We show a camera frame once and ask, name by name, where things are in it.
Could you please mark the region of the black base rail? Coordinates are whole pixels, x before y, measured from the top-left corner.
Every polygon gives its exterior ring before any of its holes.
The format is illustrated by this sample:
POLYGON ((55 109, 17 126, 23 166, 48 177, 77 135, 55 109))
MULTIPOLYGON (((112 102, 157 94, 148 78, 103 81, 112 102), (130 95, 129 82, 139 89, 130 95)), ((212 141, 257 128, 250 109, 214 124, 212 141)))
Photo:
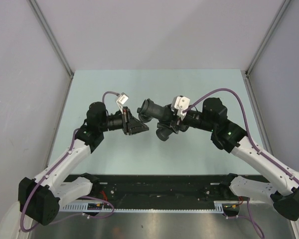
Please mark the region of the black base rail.
POLYGON ((212 202, 241 205, 245 197, 235 196, 221 185, 224 175, 88 175, 91 197, 101 197, 115 208, 201 209, 212 202))

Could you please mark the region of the large grey pipe adapter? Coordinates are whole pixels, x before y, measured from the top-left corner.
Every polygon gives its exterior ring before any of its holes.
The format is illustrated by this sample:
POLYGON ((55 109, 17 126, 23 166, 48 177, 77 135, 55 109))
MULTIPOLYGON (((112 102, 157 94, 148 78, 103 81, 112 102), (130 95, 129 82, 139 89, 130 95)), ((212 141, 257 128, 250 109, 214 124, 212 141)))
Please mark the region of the large grey pipe adapter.
POLYGON ((152 119, 171 121, 173 118, 171 109, 157 105, 151 99, 144 100, 142 106, 137 109, 137 113, 139 120, 144 123, 148 123, 152 119))

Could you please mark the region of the grey pipe tee fitting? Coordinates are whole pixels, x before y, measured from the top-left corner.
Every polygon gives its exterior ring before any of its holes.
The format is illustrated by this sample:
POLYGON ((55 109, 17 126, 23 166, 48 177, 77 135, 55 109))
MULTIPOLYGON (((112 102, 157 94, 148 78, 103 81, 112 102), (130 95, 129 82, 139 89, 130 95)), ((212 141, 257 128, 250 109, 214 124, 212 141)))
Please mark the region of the grey pipe tee fitting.
POLYGON ((167 122, 157 123, 156 135, 161 141, 167 141, 173 133, 175 133, 175 126, 167 122))

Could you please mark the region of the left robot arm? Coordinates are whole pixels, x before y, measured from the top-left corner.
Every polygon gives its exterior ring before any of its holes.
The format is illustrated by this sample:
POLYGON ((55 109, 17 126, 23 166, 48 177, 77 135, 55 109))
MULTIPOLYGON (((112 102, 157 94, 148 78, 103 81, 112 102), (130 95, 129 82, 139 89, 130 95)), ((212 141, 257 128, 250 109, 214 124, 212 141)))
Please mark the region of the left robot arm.
POLYGON ((130 136, 148 131, 149 127, 135 118, 128 107, 110 115, 103 102, 94 102, 89 106, 81 127, 74 130, 65 152, 33 179, 25 177, 20 181, 18 201, 23 232, 28 231, 23 224, 26 216, 45 226, 69 203, 85 196, 89 199, 99 196, 100 186, 88 174, 68 184, 64 184, 64 180, 95 151, 103 141, 104 133, 114 130, 122 130, 130 136))

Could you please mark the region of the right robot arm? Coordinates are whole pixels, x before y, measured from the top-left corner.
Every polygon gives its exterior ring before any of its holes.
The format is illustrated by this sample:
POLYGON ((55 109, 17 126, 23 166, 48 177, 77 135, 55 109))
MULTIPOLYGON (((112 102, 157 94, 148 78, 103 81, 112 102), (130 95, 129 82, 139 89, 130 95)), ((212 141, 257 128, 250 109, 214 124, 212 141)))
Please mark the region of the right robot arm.
POLYGON ((273 205, 284 218, 299 219, 299 172, 283 164, 252 139, 248 127, 242 128, 227 117, 227 108, 219 98, 203 101, 202 111, 192 111, 187 97, 175 97, 169 108, 177 126, 199 128, 211 132, 211 141, 220 150, 240 158, 252 166, 268 183, 231 176, 221 185, 220 195, 231 200, 236 195, 273 205))

